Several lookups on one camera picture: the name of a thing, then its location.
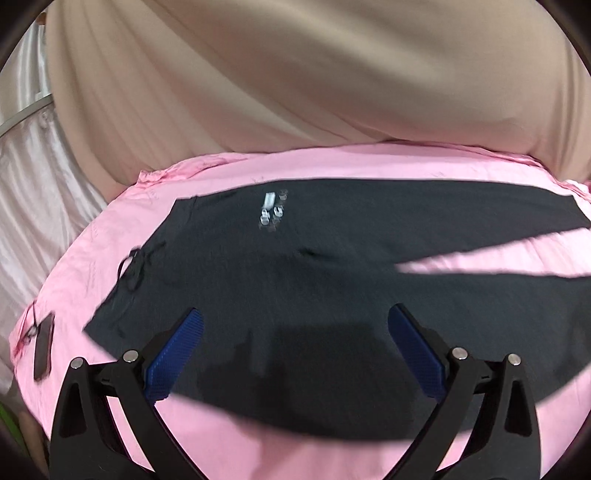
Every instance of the beige fabric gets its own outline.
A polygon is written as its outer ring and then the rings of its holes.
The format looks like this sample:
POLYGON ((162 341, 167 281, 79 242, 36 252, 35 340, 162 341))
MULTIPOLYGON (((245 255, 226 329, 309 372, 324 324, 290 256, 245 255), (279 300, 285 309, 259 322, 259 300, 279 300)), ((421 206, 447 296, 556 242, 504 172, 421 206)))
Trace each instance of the beige fabric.
POLYGON ((591 79, 535 0, 56 0, 47 47, 107 199, 198 154, 391 138, 591 173, 591 79))

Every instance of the black clamp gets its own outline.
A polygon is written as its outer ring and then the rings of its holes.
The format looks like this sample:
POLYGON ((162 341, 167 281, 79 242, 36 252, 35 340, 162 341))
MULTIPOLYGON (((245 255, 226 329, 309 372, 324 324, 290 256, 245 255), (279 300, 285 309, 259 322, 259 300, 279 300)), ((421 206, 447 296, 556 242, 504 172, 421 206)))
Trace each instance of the black clamp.
MULTIPOLYGON (((538 480, 540 434, 519 356, 486 362, 463 348, 450 349, 400 304, 390 310, 388 328, 423 391, 438 405, 384 480, 538 480), (466 449, 458 462, 437 471, 475 394, 484 394, 484 400, 466 449)), ((127 351, 108 364, 72 360, 54 418, 51 480, 207 480, 154 408, 170 393, 202 333, 199 312, 190 310, 142 351, 127 351), (109 396, 119 398, 154 472, 129 457, 109 396)))

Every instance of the pink fabric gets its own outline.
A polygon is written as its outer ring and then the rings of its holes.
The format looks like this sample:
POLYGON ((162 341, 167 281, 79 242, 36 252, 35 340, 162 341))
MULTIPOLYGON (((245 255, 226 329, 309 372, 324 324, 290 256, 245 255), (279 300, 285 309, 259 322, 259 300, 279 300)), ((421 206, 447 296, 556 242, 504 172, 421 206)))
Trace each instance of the pink fabric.
MULTIPOLYGON (((116 280, 117 266, 142 245, 179 197, 207 194, 277 179, 318 177, 384 179, 465 179, 502 181, 573 195, 591 218, 589 192, 560 184, 528 157, 493 154, 475 148, 407 144, 297 150, 266 155, 219 154, 192 158, 167 170, 141 174, 78 237, 39 293, 37 317, 56 313, 53 370, 33 381, 34 342, 19 343, 32 314, 20 318, 11 335, 12 360, 23 397, 49 434, 61 382, 75 356, 91 364, 112 358, 83 332, 116 280)), ((538 275, 591 275, 591 232, 580 229, 400 265, 406 271, 503 271, 538 275)), ((120 406, 115 420, 132 455, 147 465, 120 406)), ((189 456, 212 480, 381 480, 409 442, 346 443, 278 432, 213 407, 172 395, 158 411, 189 456)), ((543 472, 568 447, 591 410, 591 368, 538 405, 543 472)), ((459 457, 461 435, 445 464, 459 457)))

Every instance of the dark gray fabric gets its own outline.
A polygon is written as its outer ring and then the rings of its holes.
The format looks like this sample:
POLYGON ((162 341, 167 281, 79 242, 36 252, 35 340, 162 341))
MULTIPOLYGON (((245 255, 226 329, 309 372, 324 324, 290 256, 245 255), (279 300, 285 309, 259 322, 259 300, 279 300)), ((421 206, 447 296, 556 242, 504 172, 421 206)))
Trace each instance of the dark gray fabric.
POLYGON ((203 342, 175 392, 297 432, 410 438, 433 402, 388 336, 394 303, 480 358, 519 353, 541 400, 591 361, 591 278, 396 263, 588 226, 571 197, 495 183, 283 181, 180 200, 86 332, 119 356, 196 307, 203 342), (267 192, 287 192, 274 231, 267 192))

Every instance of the mattress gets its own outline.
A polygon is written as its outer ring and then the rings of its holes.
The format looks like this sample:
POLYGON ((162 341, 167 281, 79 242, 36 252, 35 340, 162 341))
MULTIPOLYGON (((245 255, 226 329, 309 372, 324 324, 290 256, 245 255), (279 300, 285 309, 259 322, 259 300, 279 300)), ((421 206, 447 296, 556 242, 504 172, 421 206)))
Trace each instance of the mattress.
MULTIPOLYGON (((83 329, 112 289, 119 262, 152 235, 176 199, 273 180, 310 178, 453 179, 535 186, 572 196, 591 218, 587 187, 556 182, 531 158, 446 145, 386 143, 279 154, 206 155, 163 171, 142 173, 138 183, 114 200, 76 239, 36 299, 37 318, 51 310, 56 313, 53 369, 44 381, 33 381, 34 342, 25 345, 21 341, 33 321, 33 308, 21 316, 12 332, 15 375, 25 402, 45 431, 50 434, 70 360, 75 356, 83 356, 89 363, 112 360, 83 329)), ((580 277, 591 275, 590 247, 591 232, 582 228, 397 267, 422 274, 493 272, 580 277)), ((148 466, 118 403, 110 402, 132 458, 148 466)), ((410 444, 410 439, 343 442, 287 433, 179 395, 159 402, 157 408, 185 451, 212 479, 377 480, 410 444)), ((590 409, 590 367, 538 403, 543 473, 566 450, 590 409)), ((444 465, 459 458, 466 441, 466 433, 456 439, 444 465)))

